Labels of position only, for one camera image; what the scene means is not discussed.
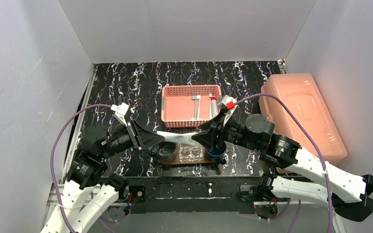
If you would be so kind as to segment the dark blue cup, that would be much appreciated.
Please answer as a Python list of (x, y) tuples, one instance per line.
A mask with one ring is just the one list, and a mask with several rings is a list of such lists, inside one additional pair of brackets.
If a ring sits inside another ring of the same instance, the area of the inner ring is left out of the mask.
[(226, 147), (223, 148), (216, 148), (214, 147), (212, 150), (205, 150), (205, 157), (207, 160), (214, 162), (214, 163), (219, 163), (219, 164), (226, 164), (226, 159), (225, 159), (225, 152), (226, 152)]

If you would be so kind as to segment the white toothpaste tube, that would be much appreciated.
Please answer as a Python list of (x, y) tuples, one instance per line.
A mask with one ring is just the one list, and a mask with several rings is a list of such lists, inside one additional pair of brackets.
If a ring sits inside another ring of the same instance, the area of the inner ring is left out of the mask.
[(161, 135), (165, 138), (166, 142), (186, 144), (191, 146), (200, 146), (201, 144), (192, 139), (192, 136), (197, 134), (196, 132), (192, 133), (170, 133), (164, 131), (157, 131), (158, 135)]

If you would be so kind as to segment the dark grey cup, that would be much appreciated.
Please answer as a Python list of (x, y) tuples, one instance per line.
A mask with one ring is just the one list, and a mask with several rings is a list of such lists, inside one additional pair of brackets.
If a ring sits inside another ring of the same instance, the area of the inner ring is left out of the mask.
[(150, 150), (150, 157), (157, 158), (160, 162), (169, 163), (176, 157), (177, 146), (172, 142), (161, 142)]

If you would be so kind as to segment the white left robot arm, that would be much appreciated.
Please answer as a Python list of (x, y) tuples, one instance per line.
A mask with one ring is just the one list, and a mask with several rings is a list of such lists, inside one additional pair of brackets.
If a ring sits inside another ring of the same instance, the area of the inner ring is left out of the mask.
[(114, 174), (101, 183), (99, 192), (85, 204), (107, 169), (105, 159), (131, 148), (149, 149), (165, 140), (141, 128), (134, 120), (119, 125), (110, 133), (103, 125), (96, 125), (89, 128), (87, 134), (89, 139), (76, 151), (63, 191), (57, 192), (58, 204), (44, 225), (43, 233), (88, 232), (112, 203), (129, 196), (128, 180)]

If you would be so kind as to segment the clear plastic dimpled tray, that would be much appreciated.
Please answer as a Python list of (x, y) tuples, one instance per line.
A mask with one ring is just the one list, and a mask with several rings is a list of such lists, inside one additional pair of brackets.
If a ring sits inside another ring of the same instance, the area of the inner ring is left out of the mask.
[(181, 161), (201, 160), (204, 157), (204, 148), (179, 144), (179, 157)]

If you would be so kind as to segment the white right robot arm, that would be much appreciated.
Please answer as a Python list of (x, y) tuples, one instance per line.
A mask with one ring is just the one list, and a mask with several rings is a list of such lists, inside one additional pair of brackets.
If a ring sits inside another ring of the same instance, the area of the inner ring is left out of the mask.
[(208, 150), (220, 150), (224, 142), (257, 150), (265, 163), (307, 178), (307, 182), (299, 182), (265, 174), (258, 192), (329, 207), (341, 217), (356, 222), (373, 213), (372, 175), (354, 175), (321, 162), (298, 142), (274, 133), (274, 124), (260, 114), (247, 117), (244, 125), (224, 119), (224, 113), (218, 114), (201, 125), (201, 131), (192, 139)]

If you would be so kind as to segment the oval wooden tray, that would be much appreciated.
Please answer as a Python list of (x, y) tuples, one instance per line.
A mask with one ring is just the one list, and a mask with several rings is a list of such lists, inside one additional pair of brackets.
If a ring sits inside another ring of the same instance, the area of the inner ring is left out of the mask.
[(176, 157), (170, 162), (165, 162), (158, 158), (158, 162), (168, 165), (168, 166), (177, 166), (177, 165), (194, 165), (194, 164), (217, 164), (218, 162), (213, 162), (208, 160), (207, 158), (203, 157), (201, 160), (187, 160), (187, 161), (181, 161), (180, 157)]

